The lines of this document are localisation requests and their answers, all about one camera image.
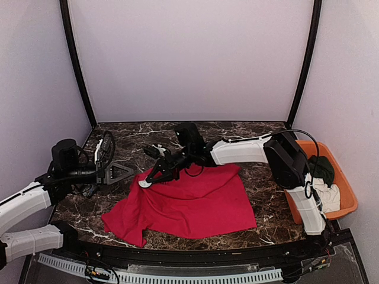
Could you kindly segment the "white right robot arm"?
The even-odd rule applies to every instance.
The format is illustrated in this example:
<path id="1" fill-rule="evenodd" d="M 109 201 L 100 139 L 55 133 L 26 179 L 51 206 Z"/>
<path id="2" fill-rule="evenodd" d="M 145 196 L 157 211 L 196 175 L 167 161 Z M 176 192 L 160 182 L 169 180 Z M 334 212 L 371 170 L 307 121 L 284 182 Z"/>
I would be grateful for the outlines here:
<path id="1" fill-rule="evenodd" d="M 324 249 L 321 235 L 326 229 L 326 216 L 318 193 L 313 187 L 314 169 L 291 130 L 237 140 L 205 142 L 197 126 L 183 122 L 174 129 L 182 149 L 176 153 L 159 144 L 144 147 L 156 159 L 152 171 L 139 182 L 143 188 L 179 179 L 180 172 L 192 164 L 215 167 L 231 163 L 267 163 L 276 184 L 290 194 L 300 213 L 307 235 L 302 244 L 306 256 L 314 257 Z"/>

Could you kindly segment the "round brooch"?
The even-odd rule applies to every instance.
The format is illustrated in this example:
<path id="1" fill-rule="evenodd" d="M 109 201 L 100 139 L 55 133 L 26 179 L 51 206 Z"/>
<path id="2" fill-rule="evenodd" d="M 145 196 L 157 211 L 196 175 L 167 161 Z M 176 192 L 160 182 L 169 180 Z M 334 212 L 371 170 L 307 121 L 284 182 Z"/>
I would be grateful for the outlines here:
<path id="1" fill-rule="evenodd" d="M 138 184 L 141 188 L 149 188 L 152 186 L 152 183 L 147 182 L 146 180 L 140 180 L 140 181 L 138 181 Z"/>

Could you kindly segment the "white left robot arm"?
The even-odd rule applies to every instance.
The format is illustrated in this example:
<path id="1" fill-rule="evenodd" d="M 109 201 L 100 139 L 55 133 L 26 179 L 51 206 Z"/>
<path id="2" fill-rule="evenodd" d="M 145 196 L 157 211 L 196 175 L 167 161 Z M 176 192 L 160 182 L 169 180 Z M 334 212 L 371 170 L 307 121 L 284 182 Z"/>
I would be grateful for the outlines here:
<path id="1" fill-rule="evenodd" d="M 57 142 L 51 150 L 47 172 L 24 189 L 1 201 L 1 267 L 9 262 L 49 249 L 62 249 L 71 258 L 83 254 L 77 231 L 64 221 L 11 233 L 9 229 L 36 212 L 56 206 L 68 195 L 91 198 L 102 185 L 112 185 L 133 175 L 133 169 L 113 161 L 115 139 L 105 131 L 89 157 L 72 138 Z"/>

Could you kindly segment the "magenta t-shirt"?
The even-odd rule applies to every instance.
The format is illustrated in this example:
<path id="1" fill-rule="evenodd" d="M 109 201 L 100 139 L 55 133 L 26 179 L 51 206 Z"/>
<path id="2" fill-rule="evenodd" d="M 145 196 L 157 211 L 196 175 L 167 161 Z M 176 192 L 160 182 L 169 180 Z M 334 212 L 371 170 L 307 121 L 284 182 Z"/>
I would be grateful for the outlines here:
<path id="1" fill-rule="evenodd" d="M 240 166 L 192 165 L 178 180 L 149 188 L 139 185 L 149 171 L 136 175 L 127 198 L 101 216 L 104 230 L 137 247 L 144 230 L 200 239 L 256 228 L 253 208 L 239 176 Z"/>

